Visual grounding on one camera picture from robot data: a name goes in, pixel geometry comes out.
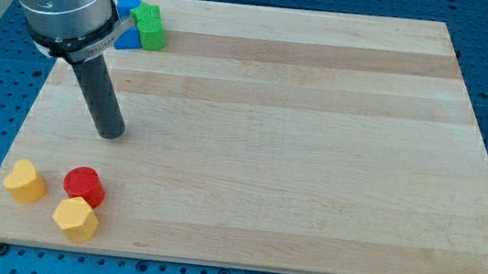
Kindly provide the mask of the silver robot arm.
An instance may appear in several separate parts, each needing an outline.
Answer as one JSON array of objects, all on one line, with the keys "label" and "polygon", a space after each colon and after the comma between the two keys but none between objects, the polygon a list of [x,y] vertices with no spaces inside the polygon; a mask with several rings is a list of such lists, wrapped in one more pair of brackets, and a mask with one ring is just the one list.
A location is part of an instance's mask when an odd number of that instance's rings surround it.
[{"label": "silver robot arm", "polygon": [[118,16],[113,0],[17,0],[40,50],[80,64],[103,55],[135,21]]}]

